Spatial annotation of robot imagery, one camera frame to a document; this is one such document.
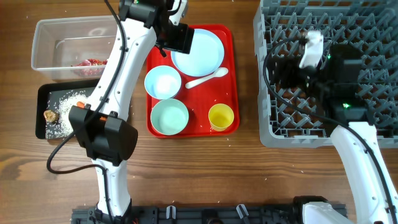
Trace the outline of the light blue bowl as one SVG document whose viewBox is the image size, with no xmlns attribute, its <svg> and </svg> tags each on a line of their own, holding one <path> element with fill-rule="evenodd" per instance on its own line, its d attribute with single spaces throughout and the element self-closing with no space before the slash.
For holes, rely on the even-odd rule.
<svg viewBox="0 0 398 224">
<path fill-rule="evenodd" d="M 144 87 L 157 100 L 173 98 L 180 91 L 182 78 L 176 69 L 161 65 L 152 68 L 144 79 Z"/>
</svg>

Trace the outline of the red snack wrapper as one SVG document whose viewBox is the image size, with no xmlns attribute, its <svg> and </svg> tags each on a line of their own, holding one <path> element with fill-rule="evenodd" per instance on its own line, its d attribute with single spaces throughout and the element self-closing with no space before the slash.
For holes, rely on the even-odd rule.
<svg viewBox="0 0 398 224">
<path fill-rule="evenodd" d="M 74 65 L 74 67 L 79 67 L 79 69 L 73 69 L 72 72 L 79 77 L 97 77 L 103 73 L 107 62 L 107 60 L 89 58 Z"/>
</svg>

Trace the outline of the orange carrot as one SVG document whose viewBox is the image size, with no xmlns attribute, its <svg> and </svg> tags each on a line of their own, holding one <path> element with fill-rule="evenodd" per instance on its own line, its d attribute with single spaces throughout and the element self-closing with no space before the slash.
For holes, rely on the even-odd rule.
<svg viewBox="0 0 398 224">
<path fill-rule="evenodd" d="M 81 101 L 78 101 L 78 102 L 76 103 L 76 105 L 77 105 L 77 107 L 79 107 L 79 108 L 84 108 L 84 107 L 85 107 L 84 102 L 81 102 Z M 106 120 L 107 120 L 107 117 L 100 116 L 99 119 L 102 120 L 102 121 L 106 121 Z"/>
</svg>

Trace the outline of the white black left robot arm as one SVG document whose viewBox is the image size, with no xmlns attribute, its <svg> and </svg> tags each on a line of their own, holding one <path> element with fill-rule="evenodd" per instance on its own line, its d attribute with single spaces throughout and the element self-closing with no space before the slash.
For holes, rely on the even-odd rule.
<svg viewBox="0 0 398 224">
<path fill-rule="evenodd" d="M 75 210 L 72 223 L 133 223 L 127 187 L 127 160 L 137 144 L 137 129 L 127 123 L 131 97 L 153 47 L 189 53 L 194 30 L 182 24 L 186 1 L 120 1 L 117 33 L 103 74 L 82 107 L 72 106 L 75 136 L 96 169 L 99 202 Z"/>
</svg>

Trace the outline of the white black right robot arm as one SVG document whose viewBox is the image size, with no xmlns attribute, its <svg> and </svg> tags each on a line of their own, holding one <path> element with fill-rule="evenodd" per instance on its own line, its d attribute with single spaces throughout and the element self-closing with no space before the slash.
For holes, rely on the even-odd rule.
<svg viewBox="0 0 398 224">
<path fill-rule="evenodd" d="M 351 45 L 329 49 L 323 69 L 299 66 L 298 58 L 269 58 L 263 65 L 267 86 L 300 88 L 321 104 L 319 118 L 333 124 L 332 144 L 345 167 L 358 223 L 397 223 L 397 192 L 381 155 L 368 104 L 356 96 L 362 53 Z"/>
</svg>

